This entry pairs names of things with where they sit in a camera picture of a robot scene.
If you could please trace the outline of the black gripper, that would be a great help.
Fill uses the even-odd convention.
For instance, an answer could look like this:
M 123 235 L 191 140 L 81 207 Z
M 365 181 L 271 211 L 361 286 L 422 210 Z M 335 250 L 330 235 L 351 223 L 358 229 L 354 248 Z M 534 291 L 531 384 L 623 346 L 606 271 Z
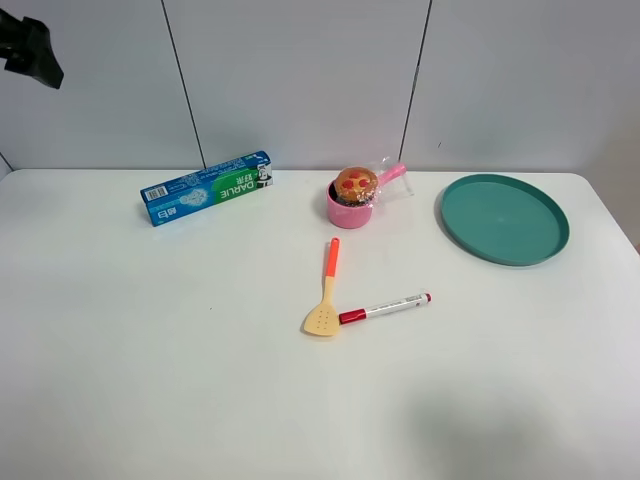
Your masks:
M 53 53 L 49 28 L 39 20 L 16 18 L 5 10 L 0 16 L 4 69 L 59 89 L 64 72 Z

